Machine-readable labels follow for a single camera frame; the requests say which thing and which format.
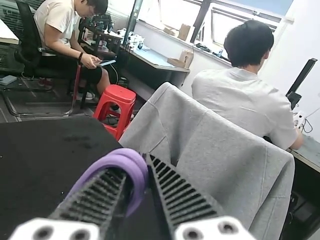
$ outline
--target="black tabletop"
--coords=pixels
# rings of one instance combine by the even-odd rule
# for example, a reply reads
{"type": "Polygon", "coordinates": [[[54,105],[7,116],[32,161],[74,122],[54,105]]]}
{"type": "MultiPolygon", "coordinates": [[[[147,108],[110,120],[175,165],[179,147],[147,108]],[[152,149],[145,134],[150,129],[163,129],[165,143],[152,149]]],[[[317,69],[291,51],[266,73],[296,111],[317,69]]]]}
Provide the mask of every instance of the black tabletop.
{"type": "Polygon", "coordinates": [[[0,124],[0,239],[47,217],[93,162],[117,148],[90,117],[0,124]]]}

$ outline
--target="red plastic stool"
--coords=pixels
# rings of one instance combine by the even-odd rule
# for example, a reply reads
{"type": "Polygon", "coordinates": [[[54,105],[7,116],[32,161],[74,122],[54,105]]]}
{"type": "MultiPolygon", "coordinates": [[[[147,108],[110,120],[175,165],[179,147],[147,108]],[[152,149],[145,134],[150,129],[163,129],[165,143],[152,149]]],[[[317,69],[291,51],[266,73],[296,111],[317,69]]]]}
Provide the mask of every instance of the red plastic stool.
{"type": "Polygon", "coordinates": [[[130,117],[134,109],[135,101],[136,94],[133,91],[115,84],[109,85],[100,97],[93,117],[98,119],[100,122],[106,120],[108,114],[120,117],[117,127],[103,124],[105,129],[118,141],[130,123],[130,117]],[[112,111],[112,104],[119,106],[121,114],[112,111]]]}

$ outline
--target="black monitor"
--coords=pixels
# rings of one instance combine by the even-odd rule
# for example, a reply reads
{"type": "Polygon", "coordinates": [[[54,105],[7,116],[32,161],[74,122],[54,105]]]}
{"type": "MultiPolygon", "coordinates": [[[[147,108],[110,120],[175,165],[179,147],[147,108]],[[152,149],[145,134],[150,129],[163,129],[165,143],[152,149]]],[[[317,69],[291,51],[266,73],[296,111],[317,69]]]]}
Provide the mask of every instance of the black monitor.
{"type": "Polygon", "coordinates": [[[306,62],[299,76],[296,78],[296,80],[290,87],[289,91],[287,92],[286,97],[289,99],[291,103],[292,110],[296,107],[297,103],[300,101],[302,97],[301,95],[296,93],[297,89],[300,87],[300,85],[305,80],[307,75],[310,73],[311,69],[314,67],[317,61],[317,59],[311,58],[306,62]]]}

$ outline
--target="person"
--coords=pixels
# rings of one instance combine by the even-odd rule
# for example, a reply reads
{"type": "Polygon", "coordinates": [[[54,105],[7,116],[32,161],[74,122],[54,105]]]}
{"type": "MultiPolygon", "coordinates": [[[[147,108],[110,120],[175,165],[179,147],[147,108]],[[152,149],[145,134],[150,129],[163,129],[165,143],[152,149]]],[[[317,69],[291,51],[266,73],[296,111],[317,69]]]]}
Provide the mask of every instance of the person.
{"type": "MultiPolygon", "coordinates": [[[[82,79],[95,84],[100,94],[110,85],[108,72],[99,67],[101,59],[87,54],[75,35],[79,17],[92,17],[107,11],[108,0],[45,0],[34,14],[42,46],[62,55],[43,53],[40,66],[64,71],[68,79],[76,77],[77,61],[83,64],[77,99],[81,99],[86,84],[82,79]]],[[[86,98],[92,99],[88,92],[86,98]]]]}
{"type": "Polygon", "coordinates": [[[289,100],[258,78],[274,44],[270,28],[249,20],[233,28],[224,41],[232,68],[205,70],[192,83],[192,96],[223,118],[282,149],[298,149],[302,133],[295,127],[289,100]]]}

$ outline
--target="gray jacket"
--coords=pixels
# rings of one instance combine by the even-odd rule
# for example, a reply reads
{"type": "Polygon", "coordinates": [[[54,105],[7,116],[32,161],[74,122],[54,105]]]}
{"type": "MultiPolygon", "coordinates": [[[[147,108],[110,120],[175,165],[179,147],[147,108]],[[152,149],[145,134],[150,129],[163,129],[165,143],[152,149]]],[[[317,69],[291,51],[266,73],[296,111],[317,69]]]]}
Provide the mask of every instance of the gray jacket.
{"type": "Polygon", "coordinates": [[[258,240],[277,240],[295,164],[288,152],[222,118],[170,83],[141,108],[120,143],[171,162],[258,240]]]}

